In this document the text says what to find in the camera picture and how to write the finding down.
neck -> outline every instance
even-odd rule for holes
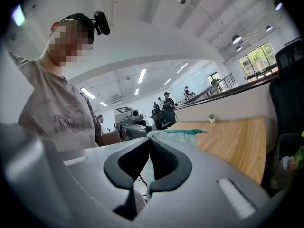
[[[42,66],[45,70],[52,74],[55,74],[58,77],[63,78],[61,66],[52,59],[48,53],[47,48],[45,48],[39,59],[42,62]]]

gray t-shirt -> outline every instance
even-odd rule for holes
[[[34,87],[19,118],[20,125],[52,141],[58,151],[102,145],[99,121],[84,93],[66,79],[46,71],[39,59],[12,57],[16,64],[21,64],[20,70]]]

ear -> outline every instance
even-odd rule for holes
[[[51,27],[51,35],[55,32],[55,30],[58,28],[58,26],[60,25],[60,22],[55,22],[52,27]]]

potted plant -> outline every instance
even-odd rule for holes
[[[210,116],[209,116],[209,121],[210,121],[211,123],[214,123],[214,122],[215,122],[215,117],[214,117],[214,115],[210,115]]]

dome pendant light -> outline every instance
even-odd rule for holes
[[[242,49],[242,47],[237,46],[237,51],[240,51]]]
[[[239,36],[239,35],[234,35],[234,36],[232,37],[232,42],[233,42],[233,44],[236,44],[236,43],[238,43],[241,39],[242,39],[241,36]]]
[[[282,7],[283,3],[279,2],[278,0],[275,0],[274,5],[275,9],[279,10]]]
[[[270,25],[267,25],[267,26],[266,26],[266,32],[269,32],[269,31],[271,31],[271,30],[272,30],[272,28],[273,28],[272,26],[270,26]]]

